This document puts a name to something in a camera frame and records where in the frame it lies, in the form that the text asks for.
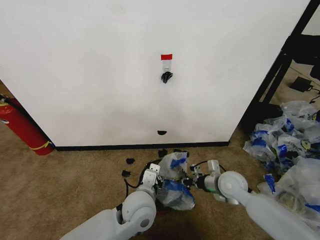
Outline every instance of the white wall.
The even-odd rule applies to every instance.
[[[320,35],[320,7],[316,9],[309,23],[302,32],[306,35]]]
[[[228,141],[308,2],[3,1],[0,78],[57,146]]]

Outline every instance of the pile of plastic bags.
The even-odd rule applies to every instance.
[[[282,104],[283,115],[258,123],[243,149],[283,174],[297,158],[320,159],[320,111],[305,101]]]
[[[282,104],[283,115],[257,124],[243,149],[271,174],[258,189],[320,234],[320,111],[305,101]]]

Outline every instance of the beige carpet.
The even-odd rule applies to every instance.
[[[297,73],[290,69],[272,100],[274,103],[316,96],[287,87]],[[145,163],[157,158],[157,149],[54,151],[37,156],[4,124],[0,124],[0,238],[2,240],[57,240],[125,197],[123,169],[136,183]],[[228,147],[184,148],[189,163],[217,159],[227,170],[245,176],[251,188],[263,181],[265,170],[242,150],[245,135],[237,128]],[[126,158],[135,158],[133,165]],[[135,239],[269,240],[242,206],[217,202],[210,193],[193,189],[192,211],[157,216],[150,230]]]

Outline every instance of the black cable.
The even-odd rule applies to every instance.
[[[128,181],[127,181],[127,179],[123,179],[124,181],[125,181],[125,184],[127,184],[130,188],[132,188],[132,189],[136,189],[137,187],[139,187],[139,185],[137,185],[137,186],[132,186],[130,183],[128,183]]]
[[[316,100],[317,98],[320,98],[320,95],[312,98],[309,103],[310,103],[310,104],[314,104],[314,103],[316,102],[315,100]]]
[[[199,162],[199,163],[197,163],[196,165],[193,165],[192,167],[196,167],[196,166],[198,166],[198,165],[200,165],[200,164],[204,164],[204,163],[207,163],[208,161],[201,161],[201,162]]]
[[[196,165],[190,166],[190,170],[193,171],[196,166],[198,166],[198,165],[200,165],[200,164],[205,164],[205,163],[207,163],[207,162],[208,162],[208,161],[201,161],[201,162],[197,163]],[[226,172],[226,169],[225,169],[223,166],[221,166],[220,164],[219,164],[219,167],[220,167],[223,171]]]
[[[132,189],[136,189],[138,188],[141,184],[142,184],[142,180],[144,178],[144,173],[145,171],[150,167],[151,164],[157,164],[161,161],[161,159],[157,159],[157,160],[154,160],[154,161],[150,161],[148,162],[145,166],[144,166],[144,169],[142,170],[140,176],[139,176],[139,180],[138,180],[138,183],[136,186],[133,186],[131,185],[130,183],[128,183],[127,179],[123,179],[124,182],[125,182],[125,197],[128,197],[128,194],[129,194],[129,187],[132,188]]]
[[[223,171],[226,172],[226,169],[225,169],[223,166],[221,166],[220,164],[219,164],[219,167],[220,167]]]
[[[319,89],[316,89],[316,88],[311,88],[309,91],[311,91],[311,90],[316,90],[316,91],[318,91],[319,93],[320,93],[320,90]]]
[[[128,183],[127,183],[126,179],[124,179],[124,183],[125,183],[125,199],[126,199],[129,194],[129,187],[128,187]]]

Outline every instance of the cord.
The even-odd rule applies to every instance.
[[[200,164],[205,164],[205,163],[207,163],[208,161],[201,161],[201,162],[199,162],[199,163],[197,163],[196,165],[193,165],[193,166],[190,166],[190,169],[191,168],[195,168],[196,166],[198,166],[198,165],[200,165]],[[219,164],[219,167],[224,171],[224,172],[226,172],[226,169],[223,167],[223,166],[221,166],[220,164]]]
[[[128,183],[127,179],[123,179],[124,182],[125,182],[125,197],[128,197],[128,194],[129,194],[129,187],[132,188],[132,189],[136,189],[138,188],[141,184],[142,184],[142,180],[144,178],[144,173],[145,171],[150,167],[151,164],[157,164],[161,161],[161,159],[157,159],[157,160],[154,160],[154,161],[150,161],[148,162],[145,166],[144,166],[144,169],[142,170],[140,176],[139,176],[139,180],[138,180],[138,183],[136,186],[133,186],[131,185],[130,183]]]
[[[127,183],[126,179],[124,179],[124,182],[125,182],[125,198],[124,199],[126,199],[129,194],[129,187],[128,187],[128,183]]]
[[[223,171],[226,172],[226,169],[225,169],[223,166],[221,166],[220,164],[219,164],[219,167],[220,167]]]
[[[320,93],[320,90],[319,90],[319,89],[316,89],[316,88],[314,88],[314,87],[311,87],[309,91],[311,91],[311,90],[316,90],[316,91],[318,91],[318,92]]]
[[[309,103],[310,103],[310,104],[314,104],[314,103],[316,102],[315,100],[316,100],[317,98],[320,98],[320,95],[312,98]]]

